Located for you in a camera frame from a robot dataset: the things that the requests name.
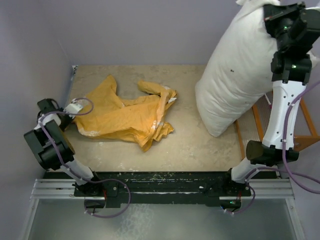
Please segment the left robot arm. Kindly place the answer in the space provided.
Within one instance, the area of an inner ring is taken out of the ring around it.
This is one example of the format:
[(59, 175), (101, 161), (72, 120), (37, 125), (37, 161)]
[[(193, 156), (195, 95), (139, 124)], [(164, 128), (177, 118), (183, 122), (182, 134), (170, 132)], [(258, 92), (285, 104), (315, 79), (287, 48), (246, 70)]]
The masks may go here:
[(37, 103), (37, 125), (23, 135), (39, 165), (45, 170), (62, 170), (72, 177), (77, 186), (84, 186), (91, 196), (103, 191), (103, 184), (94, 172), (75, 158), (75, 150), (65, 136), (66, 128), (75, 117), (91, 113), (94, 103), (86, 98), (75, 98), (65, 108), (52, 98)]

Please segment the blue cartoon pillowcase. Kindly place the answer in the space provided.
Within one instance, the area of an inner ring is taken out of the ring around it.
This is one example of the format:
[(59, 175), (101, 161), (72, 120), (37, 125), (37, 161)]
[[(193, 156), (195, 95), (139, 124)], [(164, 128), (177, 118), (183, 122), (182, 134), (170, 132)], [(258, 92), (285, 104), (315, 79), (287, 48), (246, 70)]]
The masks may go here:
[(92, 139), (111, 139), (137, 143), (148, 151), (174, 131), (165, 120), (168, 109), (175, 103), (176, 90), (155, 82), (140, 80), (137, 88), (145, 93), (136, 99), (117, 95), (117, 82), (112, 75), (88, 93), (92, 101), (74, 120), (78, 132)]

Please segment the white pillow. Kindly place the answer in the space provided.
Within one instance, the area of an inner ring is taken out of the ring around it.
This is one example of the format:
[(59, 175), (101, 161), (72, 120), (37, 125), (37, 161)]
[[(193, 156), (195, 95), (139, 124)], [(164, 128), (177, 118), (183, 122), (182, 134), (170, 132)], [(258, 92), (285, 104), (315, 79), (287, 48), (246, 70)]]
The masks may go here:
[[(263, 6), (278, 0), (240, 0), (231, 21), (195, 86), (197, 109), (207, 131), (220, 136), (273, 88), (271, 62), (276, 39), (264, 23)], [(319, 59), (309, 51), (312, 69)]]

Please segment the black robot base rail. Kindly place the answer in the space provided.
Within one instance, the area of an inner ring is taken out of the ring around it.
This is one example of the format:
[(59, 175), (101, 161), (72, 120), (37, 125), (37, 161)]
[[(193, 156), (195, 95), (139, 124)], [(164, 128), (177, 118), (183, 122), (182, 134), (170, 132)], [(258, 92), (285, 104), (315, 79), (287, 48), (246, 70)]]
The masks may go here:
[(251, 196), (248, 186), (231, 181), (225, 171), (142, 171), (98, 172), (103, 183), (93, 184), (90, 190), (74, 190), (76, 197), (106, 200), (105, 207), (121, 204), (185, 204), (218, 207), (225, 197), (238, 200)]

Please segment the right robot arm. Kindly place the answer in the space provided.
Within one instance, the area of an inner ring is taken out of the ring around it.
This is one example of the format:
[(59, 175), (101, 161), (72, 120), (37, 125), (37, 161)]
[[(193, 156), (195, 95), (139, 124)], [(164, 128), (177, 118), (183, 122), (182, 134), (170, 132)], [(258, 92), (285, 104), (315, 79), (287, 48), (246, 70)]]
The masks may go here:
[(302, 94), (312, 71), (310, 50), (320, 36), (320, 12), (304, 2), (263, 7), (267, 33), (275, 38), (277, 51), (270, 64), (272, 71), (272, 108), (262, 141), (251, 140), (246, 157), (228, 171), (222, 183), (228, 196), (240, 190), (260, 169), (287, 164), (298, 159), (294, 150), (294, 128)]

